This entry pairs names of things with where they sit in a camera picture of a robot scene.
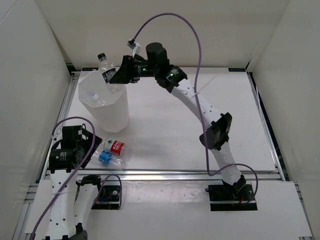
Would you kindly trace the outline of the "clear plastic bottle black label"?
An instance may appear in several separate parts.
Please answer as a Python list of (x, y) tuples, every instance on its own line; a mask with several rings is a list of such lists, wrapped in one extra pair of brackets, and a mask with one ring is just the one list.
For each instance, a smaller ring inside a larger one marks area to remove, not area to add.
[(103, 80), (106, 83), (106, 87), (111, 94), (122, 94), (124, 92), (124, 86), (120, 84), (111, 83), (112, 77), (116, 74), (117, 70), (112, 62), (110, 62), (105, 53), (97, 55), (99, 60), (99, 71)]

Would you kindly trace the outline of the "blue label plastic bottle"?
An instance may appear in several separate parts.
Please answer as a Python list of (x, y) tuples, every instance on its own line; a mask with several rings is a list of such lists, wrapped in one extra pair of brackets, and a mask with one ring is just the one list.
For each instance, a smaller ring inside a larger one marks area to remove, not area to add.
[(119, 155), (113, 154), (109, 151), (95, 151), (92, 158), (102, 163), (108, 169), (117, 171), (124, 169), (123, 159)]

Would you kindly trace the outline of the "red label plastic bottle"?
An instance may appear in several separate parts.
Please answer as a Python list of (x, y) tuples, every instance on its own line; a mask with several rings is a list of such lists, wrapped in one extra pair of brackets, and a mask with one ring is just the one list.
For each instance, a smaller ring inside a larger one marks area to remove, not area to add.
[(103, 149), (112, 154), (116, 154), (122, 157), (128, 156), (130, 154), (130, 150), (128, 146), (119, 140), (115, 140), (113, 138), (107, 138), (103, 144)]

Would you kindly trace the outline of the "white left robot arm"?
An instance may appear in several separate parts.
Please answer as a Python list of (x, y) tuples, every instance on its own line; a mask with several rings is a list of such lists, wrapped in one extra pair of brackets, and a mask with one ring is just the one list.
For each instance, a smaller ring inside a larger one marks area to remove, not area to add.
[(121, 208), (122, 184), (105, 184), (109, 178), (118, 179), (117, 174), (110, 174), (105, 179), (91, 174), (77, 180), (79, 169), (85, 168), (92, 157), (98, 157), (105, 163), (111, 161), (111, 153), (96, 151), (101, 143), (102, 139), (96, 135), (94, 127), (91, 131), (85, 124), (62, 127), (62, 138), (52, 146), (49, 155), (52, 199), (35, 224), (39, 226), (49, 213), (45, 239), (86, 240), (85, 225), (92, 208)]

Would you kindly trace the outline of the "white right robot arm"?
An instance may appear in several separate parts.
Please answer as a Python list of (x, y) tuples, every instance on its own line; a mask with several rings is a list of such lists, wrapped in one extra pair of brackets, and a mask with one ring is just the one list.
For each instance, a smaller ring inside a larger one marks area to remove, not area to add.
[(133, 79), (138, 81), (141, 77), (154, 77), (162, 88), (184, 103), (197, 117), (203, 127), (199, 140), (211, 151), (221, 169), (224, 193), (230, 200), (238, 199), (243, 193), (246, 180), (236, 166), (229, 145), (231, 114), (217, 110), (195, 91), (186, 73), (170, 64), (167, 51), (161, 43), (153, 42), (146, 46), (146, 59), (138, 56), (140, 45), (133, 39), (127, 45), (132, 49), (129, 72)]

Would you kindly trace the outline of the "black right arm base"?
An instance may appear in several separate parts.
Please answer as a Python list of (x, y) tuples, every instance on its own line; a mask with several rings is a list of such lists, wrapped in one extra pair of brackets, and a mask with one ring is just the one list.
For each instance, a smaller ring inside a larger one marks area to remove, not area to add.
[(209, 194), (212, 212), (257, 211), (257, 202), (251, 183), (247, 183), (239, 193), (234, 194), (222, 184), (209, 185), (205, 191)]

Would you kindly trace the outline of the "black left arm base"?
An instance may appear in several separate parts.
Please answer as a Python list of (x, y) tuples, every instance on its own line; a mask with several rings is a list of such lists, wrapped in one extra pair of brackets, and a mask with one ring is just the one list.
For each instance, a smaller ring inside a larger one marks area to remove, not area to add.
[(120, 185), (104, 185), (102, 192), (91, 207), (92, 210), (119, 210), (120, 209)]

